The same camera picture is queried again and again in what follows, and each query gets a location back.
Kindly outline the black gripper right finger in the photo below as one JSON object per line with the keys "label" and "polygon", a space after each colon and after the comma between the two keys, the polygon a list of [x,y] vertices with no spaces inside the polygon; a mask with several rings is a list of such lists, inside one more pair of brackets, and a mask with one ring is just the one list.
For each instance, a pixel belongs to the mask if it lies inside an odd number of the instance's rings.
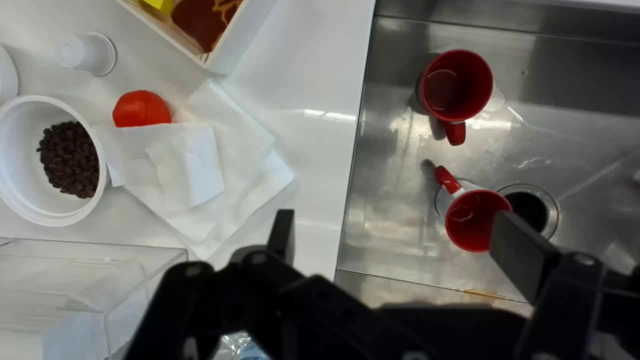
{"label": "black gripper right finger", "polygon": [[514,213],[498,213],[493,222],[490,258],[531,305],[563,254]]}

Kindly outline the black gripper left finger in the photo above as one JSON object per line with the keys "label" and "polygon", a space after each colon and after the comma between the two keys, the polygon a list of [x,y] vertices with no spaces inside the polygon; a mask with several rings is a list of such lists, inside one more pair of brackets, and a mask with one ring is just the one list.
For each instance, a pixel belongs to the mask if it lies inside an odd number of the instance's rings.
{"label": "black gripper left finger", "polygon": [[291,209],[276,213],[268,236],[268,251],[280,257],[285,262],[294,261],[294,213]]}

